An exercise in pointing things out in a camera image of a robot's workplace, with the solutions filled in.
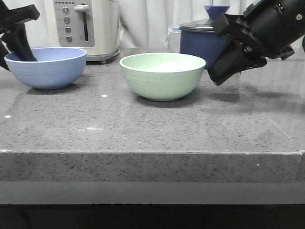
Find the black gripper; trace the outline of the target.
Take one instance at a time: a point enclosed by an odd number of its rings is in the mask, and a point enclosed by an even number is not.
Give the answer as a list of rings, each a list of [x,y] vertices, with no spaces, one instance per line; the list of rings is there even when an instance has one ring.
[[[6,43],[8,50],[14,53],[21,61],[36,62],[28,43],[24,23],[37,20],[40,13],[34,4],[9,9],[5,3],[0,4],[0,32],[4,33],[1,40]],[[4,57],[9,54],[2,42],[0,42],[0,66],[9,71]]]
[[[230,38],[208,69],[216,86],[229,81],[239,84],[250,69],[264,67],[265,57],[285,60],[295,52],[293,33],[277,15],[260,13],[255,17],[222,13],[212,23],[217,36]]]

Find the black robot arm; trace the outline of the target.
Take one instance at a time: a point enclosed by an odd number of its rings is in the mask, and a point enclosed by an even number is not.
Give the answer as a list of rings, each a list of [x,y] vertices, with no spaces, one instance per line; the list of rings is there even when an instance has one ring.
[[[238,72],[264,67],[267,59],[292,56],[292,43],[305,35],[305,2],[260,0],[242,15],[220,14],[212,26],[218,37],[228,38],[208,69],[210,79],[220,86]]]

